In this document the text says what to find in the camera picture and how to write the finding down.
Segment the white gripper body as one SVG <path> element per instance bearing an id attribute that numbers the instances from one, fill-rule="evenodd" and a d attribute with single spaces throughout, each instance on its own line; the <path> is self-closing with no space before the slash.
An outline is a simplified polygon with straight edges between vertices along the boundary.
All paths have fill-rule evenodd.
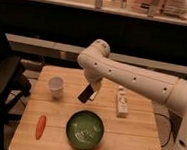
<path id="1" fill-rule="evenodd" d="M 101 87 L 101 81 L 103 79 L 99 74 L 85 70 L 84 76 L 86 78 L 86 81 L 92 86 L 93 89 L 99 89 Z"/>

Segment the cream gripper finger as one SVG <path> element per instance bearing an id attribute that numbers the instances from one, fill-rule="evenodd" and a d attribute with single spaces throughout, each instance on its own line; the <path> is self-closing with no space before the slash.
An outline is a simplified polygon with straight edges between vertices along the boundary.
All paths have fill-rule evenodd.
<path id="1" fill-rule="evenodd" d="M 93 101 L 97 97 L 97 94 L 101 89 L 101 84 L 98 84 L 97 86 L 92 85 L 92 87 L 93 87 L 93 94 L 89 98 L 90 101 Z"/>

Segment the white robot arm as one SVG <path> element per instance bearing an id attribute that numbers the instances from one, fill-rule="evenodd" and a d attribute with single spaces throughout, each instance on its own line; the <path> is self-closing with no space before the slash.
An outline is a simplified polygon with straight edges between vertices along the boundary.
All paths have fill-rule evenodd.
<path id="1" fill-rule="evenodd" d="M 187 80 L 161 72 L 116 62 L 109 58 L 110 46 L 103 39 L 95 40 L 78 55 L 77 63 L 88 87 L 81 93 L 83 103 L 100 90 L 107 78 L 131 91 L 163 104 L 182 118 L 173 150 L 187 150 Z"/>

